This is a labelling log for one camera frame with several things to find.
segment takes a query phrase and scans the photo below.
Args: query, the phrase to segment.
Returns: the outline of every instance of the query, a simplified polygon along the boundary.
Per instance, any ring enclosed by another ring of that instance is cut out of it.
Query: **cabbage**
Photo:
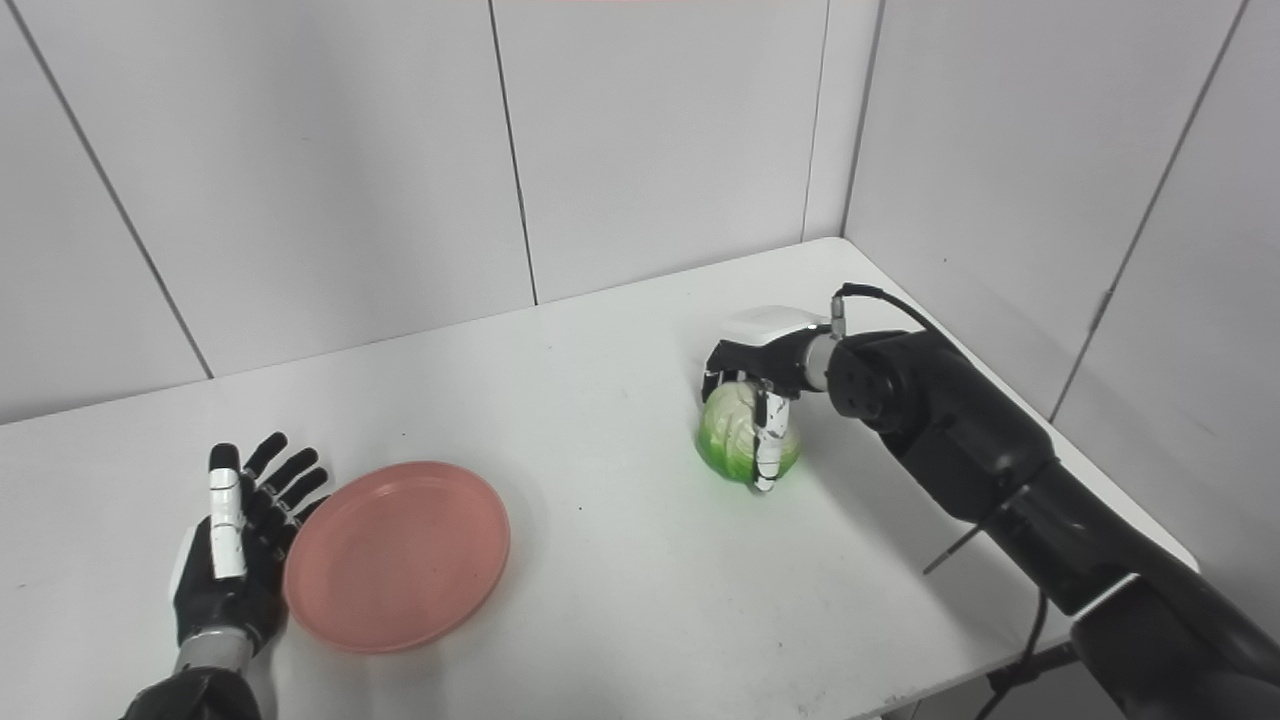
[[[698,423],[698,454],[721,475],[742,483],[754,483],[751,475],[755,451],[755,388],[750,383],[728,382],[712,392]],[[795,424],[782,436],[782,462],[778,478],[786,474],[800,456]]]

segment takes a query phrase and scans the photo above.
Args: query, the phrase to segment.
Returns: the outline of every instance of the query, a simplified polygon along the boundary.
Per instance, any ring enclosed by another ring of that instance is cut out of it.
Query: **cable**
[[[893,307],[897,307],[899,310],[906,313],[913,320],[919,323],[920,327],[923,327],[924,329],[938,333],[942,337],[946,337],[942,333],[942,331],[933,324],[932,320],[924,316],[923,313],[920,313],[915,307],[911,307],[905,301],[899,300],[892,293],[884,292],[882,288],[878,288],[873,284],[845,283],[840,287],[840,290],[836,291],[836,295],[840,297],[860,296],[860,297],[874,297],[876,300],[883,300],[884,302],[888,302]]]
[[[1044,594],[1044,591],[1041,591],[1039,600],[1036,602],[1036,620],[1032,623],[1032,633],[1027,637],[1027,647],[1023,648],[1023,655],[1009,673],[1009,683],[991,696],[987,703],[982,706],[982,710],[978,711],[978,715],[974,715],[973,720],[987,720],[992,711],[996,710],[996,706],[1000,705],[1000,701],[1005,700],[1009,691],[1018,684],[1023,671],[1027,669],[1027,664],[1036,655],[1036,643],[1039,642],[1041,632],[1044,630],[1046,615],[1048,615],[1048,596]]]

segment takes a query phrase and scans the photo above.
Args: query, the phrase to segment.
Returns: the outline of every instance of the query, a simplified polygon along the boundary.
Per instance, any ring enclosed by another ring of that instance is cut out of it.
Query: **pink plate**
[[[444,462],[404,462],[338,489],[302,525],[284,598],[316,638],[348,652],[396,652],[461,625],[507,564],[498,493]]]

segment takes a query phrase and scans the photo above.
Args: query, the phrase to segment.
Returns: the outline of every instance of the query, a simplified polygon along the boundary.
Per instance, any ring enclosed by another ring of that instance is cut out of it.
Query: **wall seam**
[[[813,158],[818,149],[818,114],[822,111],[822,76],[827,69],[827,37],[831,33],[831,0],[827,0],[827,18],[822,24],[822,51],[818,55],[818,91],[813,99],[813,132],[809,135],[809,173],[804,183],[804,206],[800,213],[800,240],[809,229],[809,190],[813,187]]]
[[[214,372],[209,368],[209,363],[205,360],[205,354],[201,352],[200,345],[196,342],[196,337],[191,333],[187,320],[182,316],[182,311],[178,310],[178,304],[174,301],[173,293],[169,292],[169,286],[165,284],[164,278],[160,277],[160,269],[156,268],[155,260],[151,259],[151,252],[147,250],[147,246],[142,242],[142,237],[138,234],[138,228],[133,224],[133,219],[124,209],[124,202],[120,200],[120,195],[115,191],[111,178],[108,177],[106,168],[102,167],[102,161],[99,159],[93,146],[90,145],[88,136],[84,133],[83,126],[81,126],[79,119],[72,110],[70,101],[67,100],[67,95],[63,92],[61,85],[58,83],[58,78],[54,77],[54,70],[49,67],[45,54],[41,53],[40,46],[36,44],[36,37],[31,33],[31,28],[27,27],[27,20],[22,17],[22,13],[18,10],[18,5],[14,0],[5,0],[5,5],[9,6],[9,14],[13,15],[13,20],[18,26],[18,32],[22,33],[23,40],[27,42],[27,47],[35,56],[36,64],[40,65],[40,72],[44,73],[45,81],[54,91],[54,96],[58,99],[58,104],[61,106],[63,114],[67,115],[67,120],[70,123],[72,131],[76,133],[76,138],[79,141],[84,154],[88,156],[88,161],[93,167],[93,172],[97,173],[99,181],[106,190],[106,195],[110,197],[111,205],[115,206],[116,214],[120,217],[120,220],[124,223],[124,228],[133,240],[133,246],[137,249],[138,255],[142,256],[142,261],[146,264],[147,270],[150,270],[151,278],[155,279],[156,286],[160,288],[160,295],[164,296],[165,304],[169,305],[169,311],[173,314],[173,319],[178,322],[178,328],[182,331],[183,337],[187,338],[187,345],[191,346],[191,351],[196,355],[196,360],[200,363],[200,369],[204,370],[207,379],[212,379]]]
[[[867,106],[872,100],[872,78],[876,74],[876,56],[879,55],[881,27],[884,24],[884,5],[876,8],[876,29],[872,32],[870,56],[867,59],[867,77],[863,78],[863,105],[858,109],[858,133],[854,137],[854,160],[849,167],[849,188],[845,192],[845,213],[840,217],[840,237],[849,240],[849,209],[854,202],[854,178],[858,176],[858,158],[863,154],[863,132],[867,129]]]
[[[1201,85],[1199,92],[1196,95],[1196,101],[1192,102],[1190,113],[1187,114],[1187,122],[1183,123],[1183,129],[1178,135],[1178,141],[1174,142],[1172,151],[1169,154],[1169,160],[1165,163],[1165,169],[1160,173],[1160,179],[1156,181],[1156,187],[1151,193],[1151,200],[1147,201],[1147,206],[1143,209],[1142,219],[1138,220],[1138,227],[1134,229],[1133,238],[1129,241],[1129,247],[1125,249],[1124,258],[1120,259],[1120,265],[1116,268],[1115,277],[1111,278],[1111,284],[1107,286],[1107,290],[1102,295],[1103,302],[1100,305],[1097,314],[1091,319],[1089,329],[1084,336],[1084,342],[1080,345],[1080,351],[1076,352],[1075,361],[1071,363],[1071,370],[1066,374],[1066,382],[1062,383],[1062,391],[1059,393],[1057,401],[1053,402],[1053,410],[1048,414],[1050,423],[1057,419],[1057,414],[1062,409],[1062,402],[1066,400],[1066,393],[1070,392],[1071,384],[1075,383],[1075,377],[1080,372],[1084,356],[1088,354],[1089,346],[1093,343],[1093,337],[1102,325],[1103,315],[1111,306],[1110,300],[1115,296],[1116,287],[1120,284],[1120,278],[1124,277],[1125,270],[1129,268],[1129,260],[1133,259],[1133,252],[1138,247],[1138,241],[1147,229],[1147,222],[1151,219],[1156,202],[1160,200],[1160,195],[1165,190],[1165,183],[1169,181],[1169,176],[1174,169],[1174,163],[1178,161],[1178,155],[1183,151],[1187,136],[1190,133],[1192,126],[1196,123],[1196,117],[1199,114],[1201,106],[1204,104],[1204,97],[1208,95],[1210,86],[1213,85],[1213,78],[1217,77],[1217,70],[1222,64],[1222,58],[1226,56],[1226,51],[1231,46],[1231,38],[1235,37],[1235,31],[1240,27],[1240,18],[1244,17],[1244,10],[1248,5],[1249,0],[1240,0],[1240,5],[1235,9],[1235,17],[1231,18],[1231,24],[1226,28],[1226,36],[1222,38],[1222,45],[1217,49],[1217,55],[1213,58],[1213,63],[1208,68],[1208,74],[1204,76],[1204,82]]]
[[[534,273],[534,251],[529,245],[529,217],[525,214],[525,190],[520,184],[520,163],[516,160],[516,132],[511,127],[511,104],[507,101],[507,72],[502,64],[502,47],[498,45],[498,15],[489,0],[489,29],[493,32],[493,54],[498,60],[498,90],[502,92],[502,115],[507,122],[507,147],[511,150],[511,172],[516,177],[516,204],[520,206],[520,231],[525,236],[525,261],[529,263],[529,288],[538,305],[538,277]]]

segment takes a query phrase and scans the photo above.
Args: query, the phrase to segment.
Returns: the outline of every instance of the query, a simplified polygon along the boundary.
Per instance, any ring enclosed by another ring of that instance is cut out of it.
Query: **white table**
[[[826,398],[797,404],[804,454],[767,497],[694,451],[718,322],[765,304],[824,313],[842,281],[899,290],[829,238],[0,427],[0,707],[115,717],[169,673],[166,583],[207,510],[209,447],[247,451],[278,428],[339,483],[406,460],[471,468],[512,524],[497,591],[430,647],[346,656],[291,625],[255,670],[284,720],[845,720],[1006,661],[1030,583],[986,538],[922,578],[963,525]],[[851,301],[850,332],[895,327],[910,324]],[[1046,643],[1065,632],[1053,616]]]

